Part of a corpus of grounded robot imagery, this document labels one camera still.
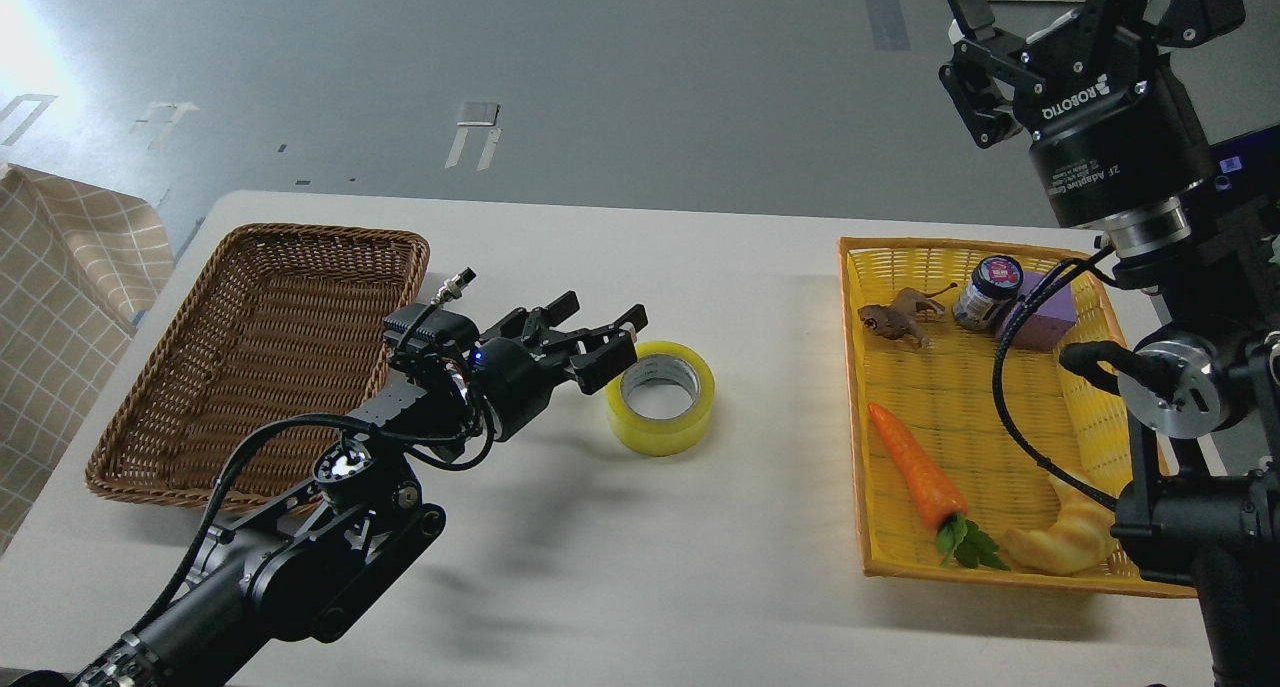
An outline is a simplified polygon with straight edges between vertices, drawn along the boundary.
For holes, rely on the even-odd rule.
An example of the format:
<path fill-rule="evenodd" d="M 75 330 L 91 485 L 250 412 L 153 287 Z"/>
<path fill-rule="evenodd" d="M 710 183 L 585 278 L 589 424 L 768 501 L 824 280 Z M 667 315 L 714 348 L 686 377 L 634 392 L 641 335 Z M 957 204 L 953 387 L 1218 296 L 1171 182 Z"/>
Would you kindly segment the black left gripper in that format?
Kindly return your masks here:
<path fill-rule="evenodd" d="M 559 331 L 577 310 L 579 296 L 566 290 L 543 307 L 512 310 L 479 336 L 472 383 L 485 397 L 495 441 L 509 440 L 541 415 L 563 383 L 593 395 L 637 362 L 637 335 L 649 322 L 644 304 L 602 328 Z"/>

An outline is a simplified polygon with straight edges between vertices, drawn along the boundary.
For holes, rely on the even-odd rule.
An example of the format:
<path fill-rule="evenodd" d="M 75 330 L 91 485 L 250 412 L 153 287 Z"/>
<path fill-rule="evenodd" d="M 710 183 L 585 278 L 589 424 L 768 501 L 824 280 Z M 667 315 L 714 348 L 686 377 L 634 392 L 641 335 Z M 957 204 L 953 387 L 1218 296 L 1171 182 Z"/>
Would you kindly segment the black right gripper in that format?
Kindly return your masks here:
<path fill-rule="evenodd" d="M 995 26 L 988 0 L 946 0 L 957 36 L 938 75 L 978 148 L 1025 134 L 1061 226 L 1161 207 L 1212 171 L 1210 145 L 1165 49 L 1245 22 L 1244 0 L 1085 0 L 1032 37 Z"/>

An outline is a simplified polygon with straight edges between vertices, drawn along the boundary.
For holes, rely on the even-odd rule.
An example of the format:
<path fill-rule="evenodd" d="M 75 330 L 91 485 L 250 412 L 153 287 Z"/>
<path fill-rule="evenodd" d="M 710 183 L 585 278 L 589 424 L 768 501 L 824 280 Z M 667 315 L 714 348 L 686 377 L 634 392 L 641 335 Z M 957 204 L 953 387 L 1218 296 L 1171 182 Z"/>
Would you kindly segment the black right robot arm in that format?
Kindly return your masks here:
<path fill-rule="evenodd" d="M 1134 348 L 1068 345 L 1060 363 L 1128 413 L 1132 478 L 1112 536 L 1143 580 L 1192 587 L 1217 686 L 1277 683 L 1277 462 L 1213 476 L 1202 438 L 1257 415 L 1277 454 L 1277 200 L 1221 209 L 1188 196 L 1219 168 L 1169 61 L 1229 35 L 1243 0 L 1084 0 L 1037 35 L 1000 28 L 988 0 L 947 0 L 954 52 L 940 68 L 980 148 L 1029 132 L 1061 226 L 1105 235 L 1123 290 L 1164 299 Z"/>

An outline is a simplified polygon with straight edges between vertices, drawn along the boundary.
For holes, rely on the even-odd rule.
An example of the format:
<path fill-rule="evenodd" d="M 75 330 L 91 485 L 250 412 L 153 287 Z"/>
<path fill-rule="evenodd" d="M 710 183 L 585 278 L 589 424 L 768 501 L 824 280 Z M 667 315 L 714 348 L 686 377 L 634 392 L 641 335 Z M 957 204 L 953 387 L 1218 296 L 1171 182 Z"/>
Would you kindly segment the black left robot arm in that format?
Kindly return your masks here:
<path fill-rule="evenodd" d="M 445 528 L 413 462 L 472 470 L 520 432 L 562 383 L 595 394 L 637 362 L 644 304 L 599 328 L 563 330 L 568 290 L 480 330 L 448 304 L 465 269 L 426 303 L 383 321 L 402 374 L 346 415 L 256 429 L 215 478 L 196 536 L 148 610 L 87 667 L 28 672 L 18 686 L 225 686 L 270 642 L 340 638 Z M 332 429 L 303 478 L 238 519 L 219 510 L 248 464 L 289 429 Z"/>

